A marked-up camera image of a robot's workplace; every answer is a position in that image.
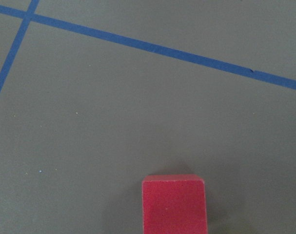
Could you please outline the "red cube block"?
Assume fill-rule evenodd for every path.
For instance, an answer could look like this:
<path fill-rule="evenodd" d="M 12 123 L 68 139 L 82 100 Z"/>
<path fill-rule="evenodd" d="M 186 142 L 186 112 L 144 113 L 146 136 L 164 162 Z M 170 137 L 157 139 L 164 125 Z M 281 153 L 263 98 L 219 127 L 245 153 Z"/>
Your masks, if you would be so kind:
<path fill-rule="evenodd" d="M 144 234 L 207 234 L 205 182 L 195 175 L 148 175 L 141 184 Z"/>

